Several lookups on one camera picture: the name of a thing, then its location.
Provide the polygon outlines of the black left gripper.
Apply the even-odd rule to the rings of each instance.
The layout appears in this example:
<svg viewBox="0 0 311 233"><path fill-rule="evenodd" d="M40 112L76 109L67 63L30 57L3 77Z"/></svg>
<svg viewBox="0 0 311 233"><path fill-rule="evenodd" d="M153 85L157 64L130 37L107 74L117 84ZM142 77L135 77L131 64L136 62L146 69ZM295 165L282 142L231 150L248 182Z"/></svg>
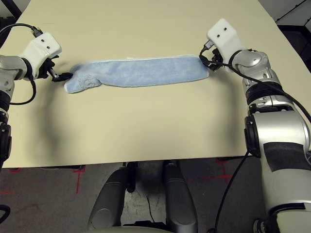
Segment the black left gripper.
<svg viewBox="0 0 311 233"><path fill-rule="evenodd" d="M62 74L57 74L53 67L55 66L55 63L52 61L52 59L59 58L58 55L54 56L53 58L47 58L38 71L38 79L46 79L49 75L52 77L53 82L63 82L68 80L72 77L72 73L65 72Z"/></svg>

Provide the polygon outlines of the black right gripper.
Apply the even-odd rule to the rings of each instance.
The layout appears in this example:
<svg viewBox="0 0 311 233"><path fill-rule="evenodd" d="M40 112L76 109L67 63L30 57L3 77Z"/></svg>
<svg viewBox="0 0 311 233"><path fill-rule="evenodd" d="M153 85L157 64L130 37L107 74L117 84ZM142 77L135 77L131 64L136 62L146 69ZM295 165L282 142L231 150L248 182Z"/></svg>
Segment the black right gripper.
<svg viewBox="0 0 311 233"><path fill-rule="evenodd" d="M208 68L212 71L218 70L223 63L223 58L218 49L212 51L213 57L208 61Z"/></svg>

